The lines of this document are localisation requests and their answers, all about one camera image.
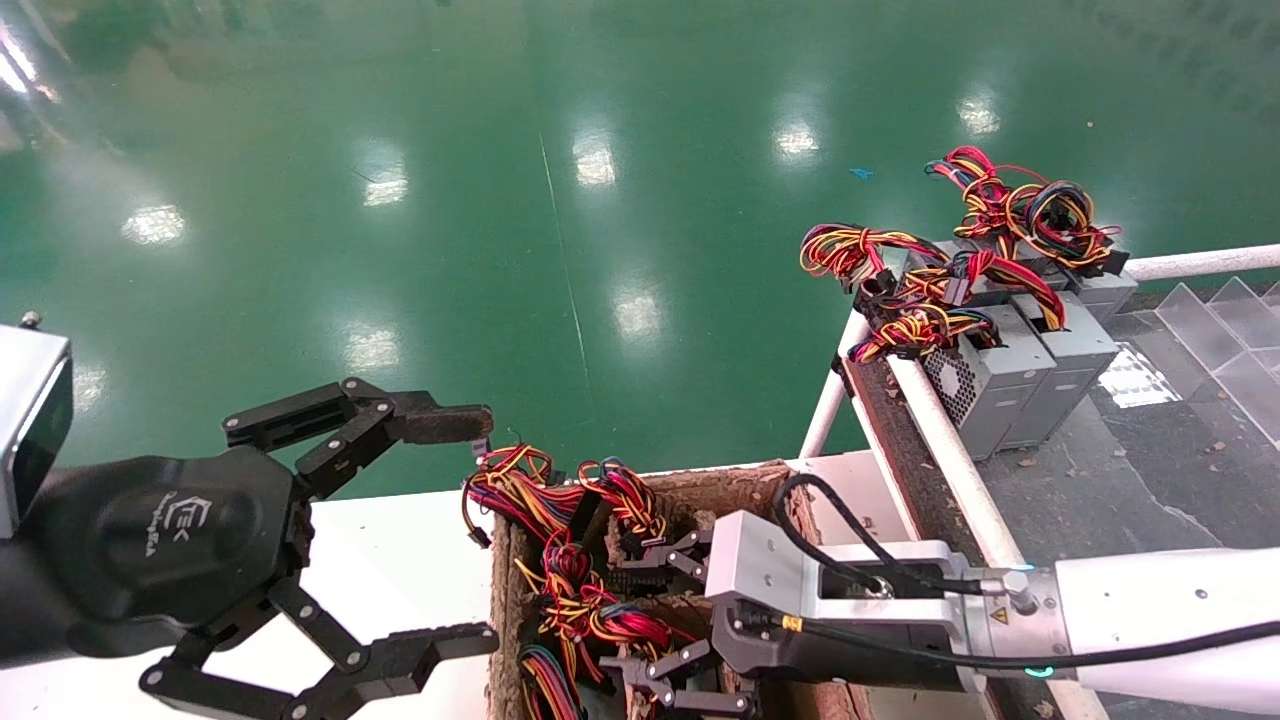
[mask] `white table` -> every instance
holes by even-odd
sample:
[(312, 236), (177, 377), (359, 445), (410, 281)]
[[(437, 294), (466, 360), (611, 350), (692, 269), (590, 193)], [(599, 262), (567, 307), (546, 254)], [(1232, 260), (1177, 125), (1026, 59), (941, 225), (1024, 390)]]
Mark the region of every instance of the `white table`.
[[(872, 519), (879, 539), (913, 538), (901, 498), (870, 451), (788, 464), (832, 483), (859, 516)], [(490, 555), (466, 536), (460, 500), (454, 491), (317, 503), (312, 564), (302, 573), (302, 587), (361, 642), (397, 630), (488, 620)], [(826, 500), (815, 501), (814, 515), (823, 542), (856, 542)], [(472, 516), (492, 529), (492, 516)], [(137, 689), (142, 671), (165, 652), (6, 670), (0, 673), (0, 717), (191, 717)], [(206, 665), (214, 674), (288, 692), (311, 685), (328, 667), (328, 659), (283, 618)], [(370, 703), (356, 717), (481, 720), (486, 682), (485, 657), (444, 662), (422, 694)], [(982, 716), (977, 701), (964, 696), (876, 691), (872, 700), (877, 720)], [(928, 711), (931, 706), (937, 712)]]

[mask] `white pipe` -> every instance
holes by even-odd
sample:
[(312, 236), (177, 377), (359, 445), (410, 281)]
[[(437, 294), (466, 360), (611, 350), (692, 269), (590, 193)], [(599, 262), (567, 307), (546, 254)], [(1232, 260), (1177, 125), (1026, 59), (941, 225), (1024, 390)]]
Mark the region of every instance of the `white pipe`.
[[(924, 443), (929, 447), (933, 460), (951, 487), (951, 495), (960, 506), (960, 514), (978, 541), (978, 551), (988, 568), (1010, 568), (1025, 562), (1023, 553), (1009, 532), (1009, 525), (1000, 515), (996, 501), (987, 492), (986, 483), (978, 475), (969, 452), (960, 442), (951, 418), (933, 392), (933, 386), (924, 375), (919, 363), (899, 357), (888, 359), (890, 370), (897, 379), (897, 387), (906, 398), (906, 405), (915, 416)], [(1093, 691), (1079, 683), (1059, 680), (1048, 683), (1048, 689), (1057, 701), (1057, 708), (1065, 720), (1107, 720), (1107, 711)]]
[[(867, 340), (870, 328), (867, 319), (858, 310), (849, 311), (849, 322), (845, 323), (845, 332), (840, 336), (840, 345), (836, 354), (844, 357), (849, 348)], [(813, 410), (813, 419), (809, 420), (809, 430), (804, 434), (804, 445), (800, 446), (799, 459), (817, 457), (822, 455), (822, 446), (827, 442), (831, 425), (836, 421), (836, 413), (844, 404), (845, 384), (835, 370), (827, 373), (827, 380), (822, 384), (822, 395), (818, 396), (818, 406)]]
[(1238, 273), (1280, 266), (1280, 245), (1185, 252), (1164, 258), (1134, 258), (1124, 269), (1138, 282)]

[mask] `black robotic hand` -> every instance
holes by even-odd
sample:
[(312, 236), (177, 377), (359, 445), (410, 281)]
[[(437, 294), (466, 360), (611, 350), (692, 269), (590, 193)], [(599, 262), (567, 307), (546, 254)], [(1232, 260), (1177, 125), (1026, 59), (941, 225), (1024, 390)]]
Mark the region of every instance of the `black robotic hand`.
[[(177, 644), (140, 679), (210, 717), (343, 720), (365, 702), (422, 689), (435, 664), (484, 655), (483, 624), (397, 633), (361, 646), (298, 587), (311, 500), (337, 492), (398, 441), (481, 441), (484, 405), (348, 378), (223, 421), (216, 457), (136, 457), (49, 473), (18, 533), (0, 541), (0, 669), (68, 655), (122, 657)], [(297, 462), (268, 452), (332, 433)], [(206, 675), (284, 612), (334, 669), (297, 697)]]

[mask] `bundle of wires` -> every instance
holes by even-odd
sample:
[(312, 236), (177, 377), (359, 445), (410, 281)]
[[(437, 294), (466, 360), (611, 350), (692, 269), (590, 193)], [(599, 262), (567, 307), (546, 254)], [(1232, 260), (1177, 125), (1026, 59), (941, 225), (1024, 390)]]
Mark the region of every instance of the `bundle of wires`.
[[(563, 534), (557, 534), (553, 542), (561, 538)], [(694, 641), (605, 591), (581, 546), (548, 546), (543, 551), (543, 575), (531, 571), (518, 560), (516, 565), (530, 589), (539, 596), (543, 614), (539, 632), (556, 635), (559, 641), (563, 666), (570, 679), (577, 675), (581, 665), (593, 680), (604, 680), (604, 674), (588, 647), (588, 642), (593, 639), (628, 646), (650, 661), (669, 652), (676, 637)]]
[(815, 225), (800, 245), (800, 266), (820, 278), (831, 273), (858, 284), (884, 270), (881, 247), (901, 247), (945, 263), (947, 256), (932, 242), (899, 231), (876, 231), (861, 225), (827, 223)]
[(604, 674), (582, 643), (589, 637), (588, 615), (595, 610), (582, 597), (582, 588), (598, 585), (600, 578), (591, 570), (591, 559), (581, 546), (557, 542), (564, 537), (567, 532), (554, 533), (543, 548), (543, 575), (526, 568), (520, 559), (516, 559), (516, 566), (529, 588), (538, 594), (543, 615), (538, 630), (558, 639), (570, 679), (577, 676), (579, 661), (582, 661), (591, 679), (599, 683), (604, 680)]
[[(586, 708), (582, 707), (582, 700), (577, 694), (577, 685), (564, 674), (564, 669), (550, 651), (539, 644), (526, 644), (520, 648), (517, 661), (527, 675), (524, 691), (529, 717), (586, 720)], [(550, 714), (543, 714), (544, 708)]]
[(1018, 165), (997, 167), (987, 158), (987, 154), (972, 145), (961, 145), (941, 160), (934, 160), (924, 167), (925, 173), (945, 176), (960, 188), (960, 197), (964, 200), (965, 213), (960, 225), (955, 229), (956, 237), (969, 240), (989, 240), (998, 242), (1000, 255), (1012, 258), (1015, 249), (1015, 234), (1012, 232), (1012, 218), (1009, 213), (1007, 201), (1012, 190), (1000, 178), (1001, 169), (1010, 169), (1036, 179), (1044, 184), (1044, 178)]
[(549, 543), (568, 527), (584, 492), (577, 484), (548, 487), (550, 471), (550, 456), (529, 443), (480, 457), (476, 471), (462, 482), (462, 519), (471, 536), (485, 537), (471, 520), (467, 498), (516, 523), (541, 544)]
[(1023, 287), (1041, 306), (1046, 331), (1060, 331), (1066, 323), (1062, 299), (1039, 275), (1012, 260), (997, 258), (991, 250), (956, 252), (948, 269), (952, 277), (968, 283), (966, 287), (973, 287), (983, 275), (998, 283)]
[[(1011, 188), (1000, 177), (1012, 170), (1030, 182)], [(1093, 199), (1071, 182), (1048, 182), (1020, 165), (996, 165), (970, 145), (956, 147), (925, 173), (945, 176), (960, 188), (968, 213), (956, 237), (997, 242), (1001, 258), (1016, 256), (1018, 241), (1066, 268), (1102, 266), (1111, 255), (1110, 236), (1119, 227), (1093, 224)]]
[(870, 337), (855, 345), (849, 356), (859, 364), (870, 363), (886, 351), (918, 359), (940, 348), (954, 347), (956, 338), (963, 334), (975, 334), (983, 347), (1000, 345), (1000, 334), (989, 315), (968, 307), (918, 302), (897, 319), (873, 329)]
[(1093, 224), (1093, 199), (1080, 186), (1056, 181), (1023, 186), (1006, 200), (1015, 220), (1011, 229), (1041, 255), (1071, 269), (1101, 265), (1111, 254), (1116, 225)]
[[(589, 477), (596, 470), (598, 478)], [(577, 466), (579, 484), (588, 491), (598, 492), (613, 506), (623, 532), (631, 533), (640, 546), (662, 544), (667, 539), (667, 519), (654, 507), (653, 491), (634, 470), (617, 457), (605, 457), (599, 462), (588, 460)]]

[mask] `logo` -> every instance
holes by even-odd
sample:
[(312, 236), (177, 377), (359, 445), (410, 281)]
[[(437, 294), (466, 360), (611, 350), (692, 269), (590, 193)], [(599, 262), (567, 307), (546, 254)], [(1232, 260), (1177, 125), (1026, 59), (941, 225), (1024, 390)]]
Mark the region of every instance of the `logo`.
[(209, 519), (209, 507), (211, 505), (212, 501), (196, 496), (191, 496), (187, 500), (179, 500), (169, 506), (169, 512), (164, 516), (164, 528), (166, 530), (178, 528), (178, 532), (173, 536), (174, 542), (189, 542), (191, 533), (187, 530), (191, 528), (205, 527), (205, 520)]
[(147, 557), (156, 553), (160, 530), (175, 530), (173, 542), (191, 542), (191, 530), (205, 527), (205, 521), (209, 520), (209, 509), (214, 506), (211, 500), (193, 495), (178, 502), (169, 502), (175, 497), (178, 497), (175, 491), (164, 493), (156, 509), (151, 511), (151, 524), (147, 525)]

